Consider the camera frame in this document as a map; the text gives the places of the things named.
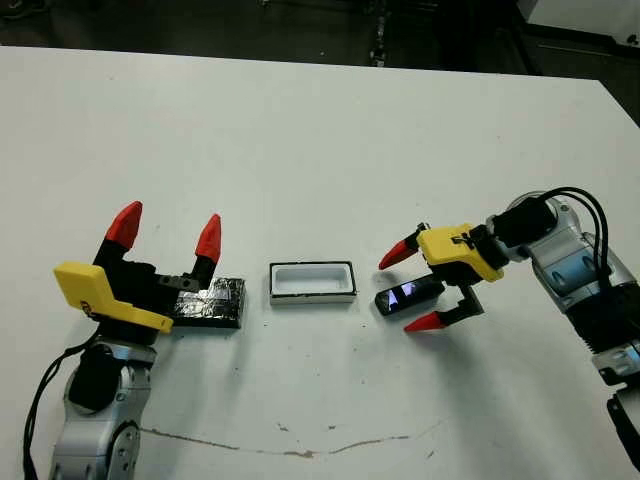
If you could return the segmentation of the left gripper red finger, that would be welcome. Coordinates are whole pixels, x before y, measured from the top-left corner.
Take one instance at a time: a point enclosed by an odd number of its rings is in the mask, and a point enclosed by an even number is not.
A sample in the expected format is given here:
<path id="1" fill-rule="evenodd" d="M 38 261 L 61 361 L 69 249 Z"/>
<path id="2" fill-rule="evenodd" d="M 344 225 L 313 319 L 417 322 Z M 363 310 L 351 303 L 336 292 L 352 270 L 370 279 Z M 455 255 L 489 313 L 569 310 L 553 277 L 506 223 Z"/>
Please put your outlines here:
<path id="1" fill-rule="evenodd" d="M 190 278 L 197 281 L 199 289 L 208 289 L 221 255 L 222 225 L 219 214 L 211 216 L 198 239 L 196 261 Z"/>
<path id="2" fill-rule="evenodd" d="M 137 237 L 143 204 L 133 201 L 114 218 L 106 231 L 93 264 L 107 268 L 123 260 Z"/>

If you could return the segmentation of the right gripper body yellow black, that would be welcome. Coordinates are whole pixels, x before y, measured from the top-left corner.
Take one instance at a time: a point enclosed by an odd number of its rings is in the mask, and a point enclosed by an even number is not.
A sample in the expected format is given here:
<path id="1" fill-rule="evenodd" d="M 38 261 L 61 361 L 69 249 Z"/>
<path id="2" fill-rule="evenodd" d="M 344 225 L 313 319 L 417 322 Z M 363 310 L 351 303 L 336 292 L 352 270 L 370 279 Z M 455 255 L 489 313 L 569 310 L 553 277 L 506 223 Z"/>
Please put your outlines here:
<path id="1" fill-rule="evenodd" d="M 433 311 L 424 318 L 469 318 L 484 312 L 473 286 L 503 278 L 509 262 L 485 225 L 423 229 L 417 246 L 434 277 L 460 290 L 462 298 L 448 311 Z"/>

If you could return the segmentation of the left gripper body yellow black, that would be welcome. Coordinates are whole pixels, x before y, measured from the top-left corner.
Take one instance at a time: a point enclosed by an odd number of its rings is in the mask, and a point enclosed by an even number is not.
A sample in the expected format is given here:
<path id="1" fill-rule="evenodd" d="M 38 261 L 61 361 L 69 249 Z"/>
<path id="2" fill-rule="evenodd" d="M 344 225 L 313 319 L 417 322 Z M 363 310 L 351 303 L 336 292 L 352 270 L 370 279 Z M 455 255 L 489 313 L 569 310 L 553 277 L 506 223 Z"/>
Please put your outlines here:
<path id="1" fill-rule="evenodd" d="M 64 262 L 54 276 L 67 303 L 99 322 L 168 333 L 182 293 L 210 285 L 210 261 L 198 259 L 190 272 L 159 274 L 144 262 L 113 260 L 101 264 Z"/>

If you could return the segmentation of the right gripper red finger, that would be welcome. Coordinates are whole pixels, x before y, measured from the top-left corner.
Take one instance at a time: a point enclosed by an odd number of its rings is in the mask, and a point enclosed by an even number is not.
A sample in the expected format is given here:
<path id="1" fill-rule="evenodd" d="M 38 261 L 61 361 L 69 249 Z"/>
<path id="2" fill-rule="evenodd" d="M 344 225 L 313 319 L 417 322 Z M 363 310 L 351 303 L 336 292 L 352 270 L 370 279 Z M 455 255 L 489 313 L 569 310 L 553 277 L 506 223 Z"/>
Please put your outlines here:
<path id="1" fill-rule="evenodd" d="M 455 308 L 444 312 L 433 311 L 423 315 L 405 326 L 404 331 L 410 333 L 444 329 L 467 318 L 481 315 L 483 307 L 474 290 L 470 286 L 460 286 L 459 290 L 462 299 L 458 301 Z"/>
<path id="2" fill-rule="evenodd" d="M 378 269 L 385 270 L 416 254 L 419 250 L 417 238 L 424 230 L 424 227 L 418 227 L 413 233 L 397 242 L 380 260 Z"/>

